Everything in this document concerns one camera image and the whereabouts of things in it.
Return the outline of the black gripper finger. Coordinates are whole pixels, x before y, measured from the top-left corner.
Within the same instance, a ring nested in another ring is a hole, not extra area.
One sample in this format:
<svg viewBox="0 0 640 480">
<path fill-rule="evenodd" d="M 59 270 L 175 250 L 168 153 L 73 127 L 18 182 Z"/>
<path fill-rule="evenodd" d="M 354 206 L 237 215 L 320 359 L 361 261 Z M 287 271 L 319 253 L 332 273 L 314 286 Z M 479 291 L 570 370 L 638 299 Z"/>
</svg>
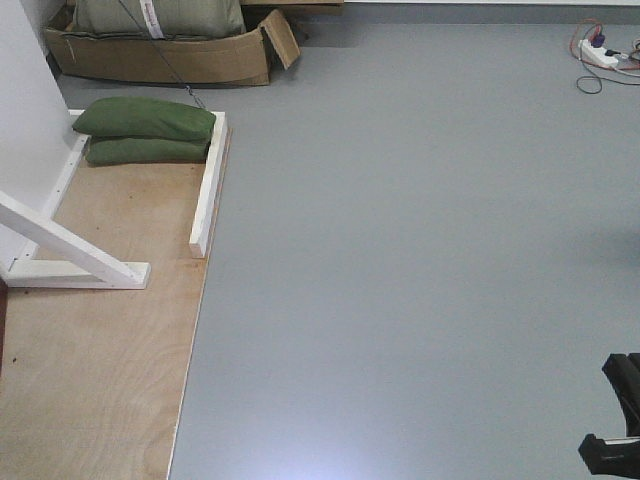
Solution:
<svg viewBox="0 0 640 480">
<path fill-rule="evenodd" d="M 639 353 L 610 354 L 602 371 L 624 415 L 628 437 L 639 436 Z"/>
<path fill-rule="evenodd" d="M 592 475 L 638 475 L 639 438 L 601 439 L 587 434 L 578 453 Z"/>
</svg>

